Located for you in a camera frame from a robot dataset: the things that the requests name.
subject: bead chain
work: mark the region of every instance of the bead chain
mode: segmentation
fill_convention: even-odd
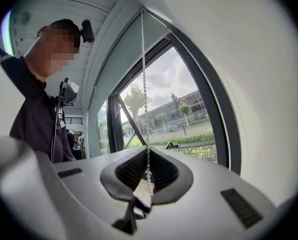
[[[147,90],[146,90],[146,61],[145,61],[145,38],[144,38],[144,19],[143,19],[143,9],[141,9],[141,48],[142,48],[142,75],[143,75],[143,92],[144,92],[144,112],[145,112],[145,122],[146,122],[146,143],[147,143],[147,182],[148,191],[150,196],[153,195],[153,188],[150,179],[150,143],[149,143],[149,120],[148,120],[148,110],[147,110]]]

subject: window frame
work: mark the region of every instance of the window frame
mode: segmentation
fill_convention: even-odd
[[[116,96],[109,96],[106,106],[107,134],[110,153],[124,149],[124,133],[121,126],[120,104]]]
[[[145,54],[146,67],[149,67],[155,60],[157,60],[171,47],[174,47],[176,49],[183,62],[185,63],[187,69],[189,70],[193,80],[195,81],[198,90],[201,94],[201,97],[203,98],[204,106],[208,112],[213,130],[215,145],[217,149],[218,164],[229,169],[229,160],[231,158],[231,170],[236,174],[240,175],[241,146],[236,117],[233,108],[231,107],[231,103],[227,96],[227,93],[224,87],[222,86],[221,80],[219,79],[215,69],[212,67],[207,58],[203,55],[203,53],[191,42],[191,40],[188,37],[186,37],[172,24],[158,17],[154,13],[149,11],[147,12],[151,14],[154,18],[162,22],[164,25],[166,25],[171,30],[171,33],[167,34],[161,41],[159,41],[153,48],[151,48]],[[139,74],[141,74],[141,72],[142,59],[140,59],[125,75],[125,77],[120,81],[120,83],[117,85],[117,87],[114,89],[110,96],[117,98],[118,102],[121,105],[121,108],[123,109],[125,115],[129,120],[130,125],[134,129],[135,134],[137,135],[141,143],[145,146],[147,144],[144,141],[144,138],[138,130],[135,122],[132,120],[131,115],[129,114],[126,106],[124,105],[120,97],[120,93],[130,83],[132,83],[132,81],[136,79],[139,76]],[[121,125],[121,121],[117,122],[115,125]],[[112,129],[111,132],[118,133],[120,131],[120,136],[123,139],[122,128],[118,129],[118,127],[116,127],[115,129]]]
[[[214,92],[214,94],[212,93],[212,95],[214,96],[214,98],[216,99],[219,105],[219,106],[217,105],[219,111],[221,110],[222,112],[223,118],[220,116],[219,119],[222,122],[223,135],[226,137],[224,138],[225,144],[226,144],[226,153],[219,154],[218,147],[217,147],[217,155],[225,156],[224,157],[226,159],[225,167],[227,168],[229,168],[229,159],[230,159],[230,170],[240,175],[242,156],[241,156],[241,142],[240,142],[238,124],[236,121],[235,112],[230,102],[230,99],[227,95],[227,92],[216,70],[209,62],[207,57],[204,55],[204,53],[200,51],[199,48],[183,32],[181,32],[178,28],[176,28],[174,25],[172,25],[165,19],[161,18],[157,14],[149,10],[146,10],[146,12],[170,29],[171,31],[170,35],[173,35],[178,40],[178,43],[177,43],[176,40],[173,39],[174,43],[177,43],[178,45],[183,46],[189,54],[189,56],[185,56],[185,57],[181,56],[181,54],[180,56],[183,58],[184,61],[189,58],[194,59],[194,62],[196,63],[196,65],[199,66],[198,69],[202,74],[203,78],[207,79],[208,82],[210,83],[209,85],[212,87],[212,90]]]

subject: vent slot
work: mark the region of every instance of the vent slot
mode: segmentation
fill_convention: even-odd
[[[66,125],[82,125],[83,118],[82,117],[65,117],[65,124]]]
[[[75,175],[78,173],[81,173],[83,170],[81,170],[80,168],[74,168],[74,169],[70,169],[70,170],[64,170],[64,171],[60,171],[58,172],[58,175],[60,177],[60,179],[71,176],[71,175]]]
[[[262,220],[262,216],[234,189],[220,192],[246,229]]]

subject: person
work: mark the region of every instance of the person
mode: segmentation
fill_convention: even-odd
[[[10,136],[25,141],[34,151],[51,157],[55,127],[55,103],[47,93],[46,79],[67,66],[79,52],[80,31],[69,19],[44,26],[29,51],[20,58],[0,48],[0,64],[25,101],[12,125]],[[75,160],[69,147],[66,124],[58,119],[54,146],[54,163]]]
[[[83,134],[80,133],[80,134],[79,134],[79,137],[78,137],[78,143],[79,143],[79,146],[80,146],[81,149],[82,149],[81,144],[83,143],[83,138],[84,138]]]
[[[67,129],[67,138],[68,138],[69,147],[71,150],[73,150],[75,146],[75,136],[68,129]]]

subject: white wall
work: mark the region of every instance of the white wall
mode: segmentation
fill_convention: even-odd
[[[95,109],[93,105],[92,95],[94,91],[94,85],[96,79],[101,73],[101,69],[106,62],[106,58],[109,56],[113,46],[115,45],[116,39],[124,31],[125,26],[135,17],[136,13],[140,8],[139,2],[136,0],[130,0],[117,14],[115,19],[109,25],[108,29],[103,36],[99,47],[97,48],[97,53],[94,56],[95,63],[90,71],[90,75],[87,81],[86,91],[83,97],[83,114],[87,113],[88,117],[85,117],[88,121],[87,131],[84,133],[84,138],[87,139],[88,148],[86,153],[89,157],[100,156],[100,143],[98,136],[98,125],[96,122],[96,116],[99,109]]]
[[[208,57],[231,100],[241,177],[276,205],[298,188],[298,32],[276,0],[139,0]]]
[[[85,150],[85,155],[87,158],[90,158],[89,155],[89,141],[88,141],[88,120],[89,119],[89,111],[86,111],[83,114],[83,119],[82,119],[82,124],[83,124],[83,142],[84,142],[84,150]]]
[[[0,136],[9,136],[25,97],[0,65]]]

